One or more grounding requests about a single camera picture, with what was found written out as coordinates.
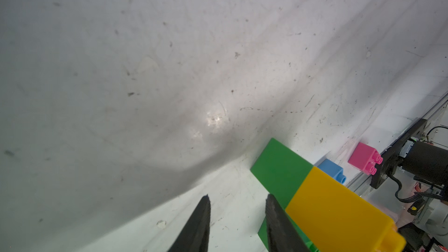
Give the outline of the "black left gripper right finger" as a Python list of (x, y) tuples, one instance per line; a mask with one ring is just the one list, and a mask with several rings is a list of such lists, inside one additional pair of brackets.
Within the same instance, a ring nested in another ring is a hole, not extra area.
[(267, 196), (265, 213), (269, 252), (310, 251), (273, 194)]

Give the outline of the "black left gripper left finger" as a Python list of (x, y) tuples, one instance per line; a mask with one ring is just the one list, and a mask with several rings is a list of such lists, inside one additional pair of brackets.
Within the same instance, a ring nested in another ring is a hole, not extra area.
[(207, 252), (210, 239), (211, 202), (203, 196), (168, 252)]

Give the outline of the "green lego brick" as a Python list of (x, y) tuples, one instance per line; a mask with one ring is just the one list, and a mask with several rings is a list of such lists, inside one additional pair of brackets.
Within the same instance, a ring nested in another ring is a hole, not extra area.
[(272, 138), (250, 171), (286, 208), (312, 168), (310, 162)]
[(312, 241), (291, 222), (285, 219), (265, 218), (258, 235), (269, 252), (318, 252)]

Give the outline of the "magenta lego brick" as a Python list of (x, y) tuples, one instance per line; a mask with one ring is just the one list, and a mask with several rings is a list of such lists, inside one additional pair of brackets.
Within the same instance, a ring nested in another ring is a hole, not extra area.
[(348, 163), (366, 175), (375, 175), (376, 165), (380, 165), (383, 158), (378, 151), (362, 142), (359, 142), (353, 151)]

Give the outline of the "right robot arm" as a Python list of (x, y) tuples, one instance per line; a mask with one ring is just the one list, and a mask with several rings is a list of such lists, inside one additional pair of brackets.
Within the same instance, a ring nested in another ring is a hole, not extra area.
[(408, 140), (399, 156), (401, 167), (429, 184), (442, 186), (441, 200), (448, 201), (448, 150), (427, 142)]

